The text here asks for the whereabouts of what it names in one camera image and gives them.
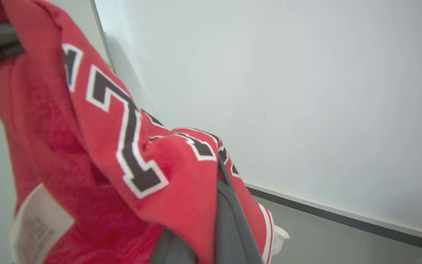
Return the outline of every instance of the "white baseboard trim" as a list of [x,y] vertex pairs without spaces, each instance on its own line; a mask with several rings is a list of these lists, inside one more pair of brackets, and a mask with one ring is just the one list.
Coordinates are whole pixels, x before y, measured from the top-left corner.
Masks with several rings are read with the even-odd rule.
[[417,236],[417,237],[421,237],[422,238],[422,228],[419,227],[413,227],[411,225],[408,224],[402,224],[399,222],[395,222],[395,221],[390,221],[387,219],[383,219],[380,217],[376,217],[376,216],[372,216],[369,214],[365,214],[362,212],[357,212],[351,209],[347,209],[347,208],[343,208],[337,205],[333,205],[333,204],[329,204],[326,202],[322,202],[322,201],[318,201],[316,199],[311,199],[308,197],[303,197],[301,195],[298,194],[293,194],[291,192],[286,192],[283,190],[279,190],[273,187],[268,187],[265,186],[263,184],[259,184],[256,182],[252,182],[246,179],[243,179],[245,185],[249,188],[267,193],[267,194],[272,194],[274,196],[277,197],[281,197],[283,199],[288,199],[290,201],[293,202],[298,202],[300,204],[304,204],[304,205],[308,205],[311,207],[315,207],[327,212],[331,212],[331,213],[335,213],[338,215],[342,215],[345,217],[349,217],[351,219],[356,219],[362,222],[366,222],[366,223],[370,223],[370,224],[375,224],[377,226],[380,227],[385,227],[388,229],[392,229],[395,231],[399,231],[399,232],[403,232],[406,234],[410,234],[413,236]]

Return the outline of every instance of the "red jersey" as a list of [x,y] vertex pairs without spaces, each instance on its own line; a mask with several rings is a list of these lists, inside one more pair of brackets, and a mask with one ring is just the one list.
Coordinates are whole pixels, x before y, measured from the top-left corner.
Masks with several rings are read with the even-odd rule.
[[219,139],[165,129],[141,110],[71,18],[44,1],[2,0],[25,53],[0,65],[0,119],[16,214],[40,184],[75,223],[45,264],[146,263],[163,226],[213,263],[217,157],[270,261],[273,220]]

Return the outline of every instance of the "dark gray baseboard strip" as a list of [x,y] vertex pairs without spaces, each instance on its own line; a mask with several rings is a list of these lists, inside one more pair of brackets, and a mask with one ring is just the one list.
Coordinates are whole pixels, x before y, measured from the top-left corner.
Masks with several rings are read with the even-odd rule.
[[372,234],[376,234],[382,237],[386,237],[386,238],[390,238],[399,242],[403,242],[406,244],[410,244],[416,247],[421,247],[422,248],[422,238],[421,237],[417,237],[417,236],[413,236],[410,234],[406,234],[403,232],[399,232],[399,231],[395,231],[392,229],[388,229],[386,227],[380,227],[378,225],[375,224],[370,224],[370,223],[366,223],[366,222],[362,222],[360,220],[356,220],[356,219],[352,219],[350,217],[345,217],[339,214],[335,214],[332,212],[327,212],[325,210],[322,209],[318,209],[315,207],[311,207],[305,204],[301,204],[298,202],[294,202],[288,199],[284,199],[281,197],[277,197],[276,195],[273,194],[267,194],[265,192],[262,191],[258,191],[252,188],[248,188],[248,190],[250,191],[250,193],[256,197],[260,197],[263,199],[267,199],[268,201],[272,201],[272,202],[276,202],[277,204],[281,204],[284,206],[288,206],[291,208],[294,208],[296,210],[302,211],[302,212],[306,212],[318,217],[322,217],[324,219],[328,219],[331,221],[335,221],[338,222],[340,224],[345,224],[349,227],[354,227],[356,229],[365,231],[365,232],[369,232]]

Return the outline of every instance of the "gray floor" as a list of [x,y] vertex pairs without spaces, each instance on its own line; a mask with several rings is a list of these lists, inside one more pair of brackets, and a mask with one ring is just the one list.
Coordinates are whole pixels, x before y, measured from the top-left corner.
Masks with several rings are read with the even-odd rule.
[[413,264],[419,247],[255,197],[291,239],[271,264]]

